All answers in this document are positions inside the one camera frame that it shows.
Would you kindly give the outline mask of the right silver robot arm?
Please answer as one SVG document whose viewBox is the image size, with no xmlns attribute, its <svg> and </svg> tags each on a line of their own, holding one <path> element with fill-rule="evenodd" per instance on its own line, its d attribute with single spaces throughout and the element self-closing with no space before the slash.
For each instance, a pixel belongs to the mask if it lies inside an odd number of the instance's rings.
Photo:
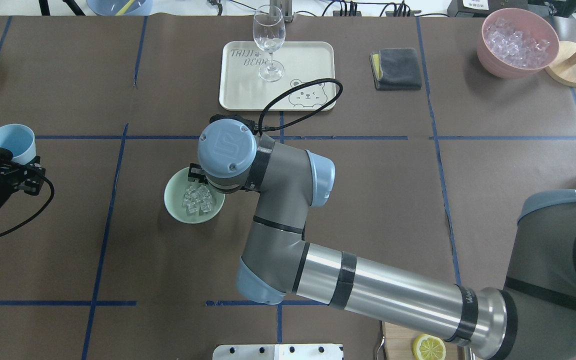
<svg viewBox="0 0 576 360">
<path fill-rule="evenodd" d="M 297 139 L 286 145 L 329 157 L 330 200 L 309 212 L 315 244 L 479 290 L 500 287 L 528 196 L 576 189 L 576 138 Z M 238 305 L 238 258 L 255 194 L 227 196 L 217 217 L 193 229 L 189 280 L 196 305 L 195 349 L 209 359 L 231 343 L 338 342 L 346 358 L 372 358 L 378 321 L 289 295 L 282 310 Z"/>
</svg>

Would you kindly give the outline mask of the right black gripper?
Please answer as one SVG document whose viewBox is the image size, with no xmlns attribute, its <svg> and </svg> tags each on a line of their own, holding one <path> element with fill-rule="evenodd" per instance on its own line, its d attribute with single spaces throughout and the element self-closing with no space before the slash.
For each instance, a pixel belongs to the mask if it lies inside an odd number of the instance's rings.
<svg viewBox="0 0 576 360">
<path fill-rule="evenodd" d="M 188 182 L 208 184 L 204 169 L 198 163 L 191 162 L 188 168 Z"/>
</svg>

